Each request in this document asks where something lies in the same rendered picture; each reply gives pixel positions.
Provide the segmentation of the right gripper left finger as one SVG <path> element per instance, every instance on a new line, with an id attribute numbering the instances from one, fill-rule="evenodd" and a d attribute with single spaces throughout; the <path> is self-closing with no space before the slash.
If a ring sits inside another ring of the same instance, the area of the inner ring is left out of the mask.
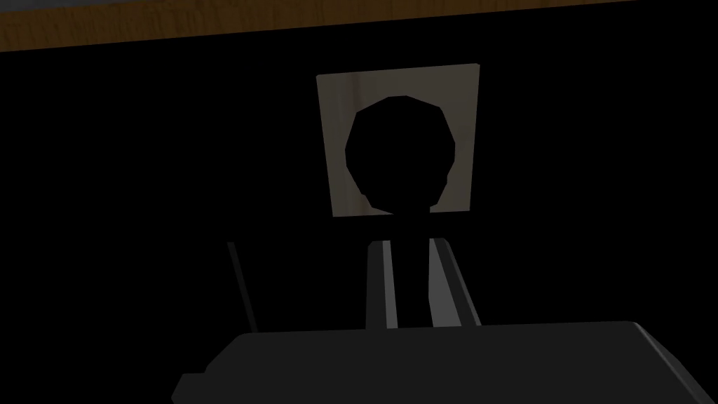
<path id="1" fill-rule="evenodd" d="M 391 243 L 372 241 L 367 249 L 365 328 L 383 330 L 397 327 Z"/>

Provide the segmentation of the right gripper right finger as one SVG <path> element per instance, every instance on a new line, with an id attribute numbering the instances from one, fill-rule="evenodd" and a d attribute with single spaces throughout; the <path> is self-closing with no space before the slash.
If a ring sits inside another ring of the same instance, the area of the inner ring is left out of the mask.
<path id="1" fill-rule="evenodd" d="M 473 327 L 481 322 L 448 241 L 431 238 L 428 301 L 433 327 Z"/>

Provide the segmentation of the black ball door knob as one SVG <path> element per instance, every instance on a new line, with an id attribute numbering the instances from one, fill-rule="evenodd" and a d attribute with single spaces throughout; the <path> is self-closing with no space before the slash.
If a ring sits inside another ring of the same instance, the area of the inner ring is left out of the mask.
<path id="1" fill-rule="evenodd" d="M 375 190 L 469 211 L 480 75 L 477 63 L 318 75 L 332 215 L 380 215 Z"/>

